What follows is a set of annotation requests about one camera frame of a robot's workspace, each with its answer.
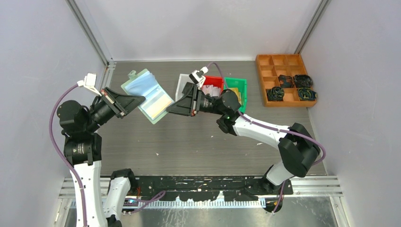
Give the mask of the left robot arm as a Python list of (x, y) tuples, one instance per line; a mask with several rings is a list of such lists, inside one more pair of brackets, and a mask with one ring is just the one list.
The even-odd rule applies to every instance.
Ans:
[(57, 152), (73, 178), (78, 227), (120, 227), (126, 195), (133, 195), (138, 182), (130, 168), (111, 174), (107, 197), (102, 201), (100, 172), (102, 137), (97, 130), (113, 117), (123, 118), (145, 101), (144, 96), (130, 96), (101, 89), (90, 107), (78, 101), (58, 100), (52, 115), (59, 118), (64, 148)]

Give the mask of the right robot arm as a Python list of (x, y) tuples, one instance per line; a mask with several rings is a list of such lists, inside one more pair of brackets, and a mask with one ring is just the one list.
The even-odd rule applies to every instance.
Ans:
[(299, 123), (282, 126), (256, 120), (240, 112), (240, 106), (231, 89), (223, 90), (220, 96), (210, 96), (188, 82), (183, 96), (166, 110), (183, 116), (195, 116), (199, 112), (217, 114), (220, 117), (216, 123), (224, 133), (255, 139), (276, 148), (281, 161), (272, 165), (261, 179), (261, 188), (268, 194), (275, 194), (293, 176), (305, 177), (321, 152), (306, 128)]

